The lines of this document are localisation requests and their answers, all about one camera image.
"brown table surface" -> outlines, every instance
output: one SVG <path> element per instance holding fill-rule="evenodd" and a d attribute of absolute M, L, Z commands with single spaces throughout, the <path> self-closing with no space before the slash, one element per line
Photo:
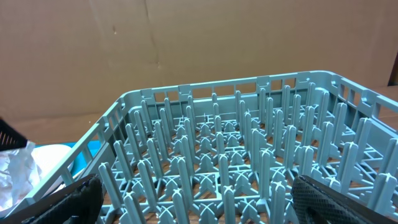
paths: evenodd
<path fill-rule="evenodd" d="M 374 91 L 398 101 L 398 86 L 376 88 Z M 7 121 L 10 125 L 37 144 L 53 144 L 60 142 L 75 142 L 79 140 L 89 128 L 101 117 L 102 113 L 81 114 L 76 116 L 62 116 L 53 118 L 26 119 L 21 121 Z M 379 119 L 394 129 L 398 129 L 398 114 L 382 108 Z M 108 194 L 105 195 L 105 204 L 110 204 Z M 146 215 L 148 223 L 157 223 L 154 213 Z M 199 217 L 190 214 L 191 223 L 198 223 Z M 266 222 L 267 215 L 261 214 L 261 220 Z"/>

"dish rack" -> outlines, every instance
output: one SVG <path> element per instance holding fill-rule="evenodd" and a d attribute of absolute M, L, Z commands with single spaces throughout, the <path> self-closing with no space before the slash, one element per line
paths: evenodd
<path fill-rule="evenodd" d="M 382 107 L 398 113 L 397 102 L 326 71 L 130 91 L 12 212 L 59 176 L 72 183 L 67 167 L 82 153 L 79 178 L 99 174 L 111 199 L 97 223 L 153 213 L 159 223 L 298 223 L 298 175 L 398 220 L 397 131 L 379 120 Z"/>

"cardboard backdrop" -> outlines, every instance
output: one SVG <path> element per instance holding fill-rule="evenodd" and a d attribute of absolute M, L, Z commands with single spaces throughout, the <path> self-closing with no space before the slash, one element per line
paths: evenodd
<path fill-rule="evenodd" d="M 103 113 L 135 89 L 304 70 L 386 86 L 398 1 L 2 0 L 0 114 Z"/>

